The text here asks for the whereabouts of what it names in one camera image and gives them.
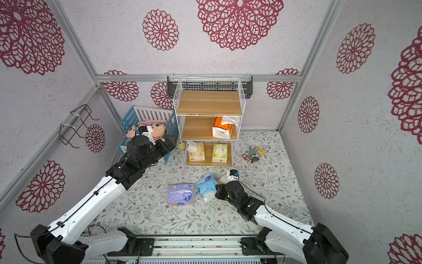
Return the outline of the yellow tissue pack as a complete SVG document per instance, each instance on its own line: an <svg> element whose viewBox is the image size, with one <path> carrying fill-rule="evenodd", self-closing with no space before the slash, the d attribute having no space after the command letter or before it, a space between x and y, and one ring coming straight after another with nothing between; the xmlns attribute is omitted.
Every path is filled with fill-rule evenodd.
<svg viewBox="0 0 422 264"><path fill-rule="evenodd" d="M232 181L231 176L224 175L218 180L218 184L227 184L228 182Z"/></svg>

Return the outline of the light blue tissue pack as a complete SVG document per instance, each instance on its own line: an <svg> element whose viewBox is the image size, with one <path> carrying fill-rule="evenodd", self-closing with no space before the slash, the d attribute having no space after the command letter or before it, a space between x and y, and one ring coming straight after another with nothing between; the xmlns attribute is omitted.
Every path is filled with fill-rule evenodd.
<svg viewBox="0 0 422 264"><path fill-rule="evenodd" d="M212 174L206 175L201 181L196 184L204 202L210 202L215 198L217 181Z"/></svg>

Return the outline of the purple tissue pack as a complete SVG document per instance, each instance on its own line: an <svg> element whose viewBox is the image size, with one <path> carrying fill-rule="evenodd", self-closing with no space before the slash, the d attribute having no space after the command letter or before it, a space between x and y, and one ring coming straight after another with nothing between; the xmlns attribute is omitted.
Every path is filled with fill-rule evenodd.
<svg viewBox="0 0 422 264"><path fill-rule="evenodd" d="M167 205L183 206L194 202L195 189L193 184L172 184L168 186Z"/></svg>

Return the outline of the orange tissue pack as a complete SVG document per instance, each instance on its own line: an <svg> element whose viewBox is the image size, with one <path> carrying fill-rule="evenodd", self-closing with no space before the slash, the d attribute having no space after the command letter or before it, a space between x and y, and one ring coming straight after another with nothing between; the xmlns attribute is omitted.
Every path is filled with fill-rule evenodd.
<svg viewBox="0 0 422 264"><path fill-rule="evenodd" d="M212 135L218 139L235 140L240 117L222 116L215 117L212 125Z"/></svg>

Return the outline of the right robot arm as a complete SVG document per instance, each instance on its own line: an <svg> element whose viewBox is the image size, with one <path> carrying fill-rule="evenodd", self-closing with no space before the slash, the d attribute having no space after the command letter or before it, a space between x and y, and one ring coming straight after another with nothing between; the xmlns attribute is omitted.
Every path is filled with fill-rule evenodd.
<svg viewBox="0 0 422 264"><path fill-rule="evenodd" d="M281 253L302 264L345 264L349 254L325 225L296 222L249 196L239 181L216 186L215 197L233 205L246 221L262 227L256 236L261 252Z"/></svg>

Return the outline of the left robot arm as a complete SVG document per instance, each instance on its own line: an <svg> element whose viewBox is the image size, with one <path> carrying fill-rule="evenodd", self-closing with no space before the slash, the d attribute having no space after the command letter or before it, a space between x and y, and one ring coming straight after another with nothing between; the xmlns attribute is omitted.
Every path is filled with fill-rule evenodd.
<svg viewBox="0 0 422 264"><path fill-rule="evenodd" d="M82 233L104 208L142 178L148 168L170 154L177 141L176 134L164 134L157 141L146 135L134 136L120 161L106 171L84 198L48 226L39 224L31 231L29 238L43 263L81 264L113 252L133 254L137 249L137 236L125 227L98 235L83 236Z"/></svg>

